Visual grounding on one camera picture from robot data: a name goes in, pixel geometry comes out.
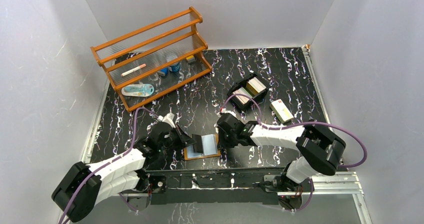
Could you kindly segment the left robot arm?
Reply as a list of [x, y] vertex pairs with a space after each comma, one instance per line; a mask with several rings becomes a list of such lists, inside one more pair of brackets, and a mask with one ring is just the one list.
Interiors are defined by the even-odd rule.
[[175, 124], [173, 117], [172, 113], [159, 116], [150, 133], [122, 154], [97, 163], [73, 164], [51, 195], [63, 212], [59, 222], [79, 222], [95, 205], [127, 190], [152, 194], [159, 179], [146, 173], [145, 166], [168, 149], [183, 149], [198, 141]]

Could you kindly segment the white card stack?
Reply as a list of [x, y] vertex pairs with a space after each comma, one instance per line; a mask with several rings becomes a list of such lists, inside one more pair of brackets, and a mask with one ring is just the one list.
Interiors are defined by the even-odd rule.
[[245, 88], [253, 95], [257, 95], [260, 92], [267, 89], [267, 87], [258, 80], [257, 77], [251, 78], [246, 82]]
[[253, 97], [244, 87], [240, 87], [232, 92], [242, 105], [247, 104]]

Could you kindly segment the black card tray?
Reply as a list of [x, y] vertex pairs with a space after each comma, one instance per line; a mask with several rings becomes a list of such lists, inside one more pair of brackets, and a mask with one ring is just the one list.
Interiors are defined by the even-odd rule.
[[236, 82], [227, 92], [227, 97], [229, 98], [234, 94], [242, 94], [231, 97], [229, 100], [238, 111], [245, 111], [253, 104], [249, 97], [259, 104], [267, 95], [270, 87], [268, 81], [262, 76], [251, 73]]

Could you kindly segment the dark grey card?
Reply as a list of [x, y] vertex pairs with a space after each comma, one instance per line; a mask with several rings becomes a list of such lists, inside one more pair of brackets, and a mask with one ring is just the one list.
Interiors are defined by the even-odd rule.
[[194, 144], [193, 144], [193, 151], [195, 153], [203, 153], [204, 152], [204, 148], [203, 148], [203, 141], [202, 141], [202, 136], [198, 135], [198, 134], [193, 134], [192, 135], [192, 139], [194, 140]]

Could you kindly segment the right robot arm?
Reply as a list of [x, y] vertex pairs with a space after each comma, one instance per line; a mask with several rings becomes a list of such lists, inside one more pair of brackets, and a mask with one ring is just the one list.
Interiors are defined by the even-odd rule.
[[305, 179], [314, 175], [335, 175], [346, 148], [346, 142], [323, 122], [291, 126], [266, 125], [258, 121], [244, 123], [227, 112], [221, 114], [216, 125], [221, 149], [242, 145], [298, 151], [301, 156], [285, 167], [279, 180], [288, 191], [295, 191]]

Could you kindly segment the orange card holder wallet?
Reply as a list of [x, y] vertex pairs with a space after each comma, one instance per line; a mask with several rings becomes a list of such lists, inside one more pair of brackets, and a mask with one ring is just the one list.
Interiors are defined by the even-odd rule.
[[184, 159], [186, 161], [219, 157], [221, 152], [218, 148], [218, 135], [207, 134], [202, 135], [203, 153], [196, 153], [193, 146], [187, 146], [183, 149]]

